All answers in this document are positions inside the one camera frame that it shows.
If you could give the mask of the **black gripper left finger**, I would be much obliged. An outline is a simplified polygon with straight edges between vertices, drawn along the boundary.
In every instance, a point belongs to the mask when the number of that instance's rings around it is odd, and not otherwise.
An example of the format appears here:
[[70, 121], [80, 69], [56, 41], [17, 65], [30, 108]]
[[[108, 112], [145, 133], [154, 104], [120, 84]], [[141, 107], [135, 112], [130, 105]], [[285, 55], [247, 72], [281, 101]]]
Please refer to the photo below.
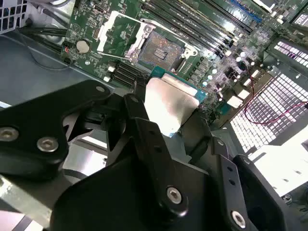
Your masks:
[[102, 210], [137, 196], [152, 215], [181, 218], [188, 198], [156, 123], [139, 96], [119, 96], [94, 80], [45, 94], [0, 113], [0, 171], [33, 180], [54, 178], [69, 143], [93, 129], [107, 132], [105, 172], [66, 194], [70, 213]]

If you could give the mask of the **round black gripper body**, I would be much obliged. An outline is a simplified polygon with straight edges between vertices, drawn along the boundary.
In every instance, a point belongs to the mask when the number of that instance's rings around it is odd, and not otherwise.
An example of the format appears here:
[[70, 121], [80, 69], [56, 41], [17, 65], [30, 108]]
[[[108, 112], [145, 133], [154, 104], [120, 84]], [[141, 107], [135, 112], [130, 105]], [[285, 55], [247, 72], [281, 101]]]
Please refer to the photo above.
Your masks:
[[67, 189], [52, 231], [222, 231], [206, 173], [172, 160], [158, 125], [135, 118], [118, 159]]

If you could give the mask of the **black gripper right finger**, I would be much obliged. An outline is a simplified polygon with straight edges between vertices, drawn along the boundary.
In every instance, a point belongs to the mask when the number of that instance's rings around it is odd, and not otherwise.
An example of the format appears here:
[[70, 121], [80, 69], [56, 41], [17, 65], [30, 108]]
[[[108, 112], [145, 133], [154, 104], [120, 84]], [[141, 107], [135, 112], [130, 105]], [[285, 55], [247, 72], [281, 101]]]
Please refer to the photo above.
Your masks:
[[210, 176], [227, 227], [233, 231], [290, 230], [282, 199], [252, 161], [244, 155], [229, 155], [227, 145], [211, 134], [198, 110], [180, 131], [189, 163]]

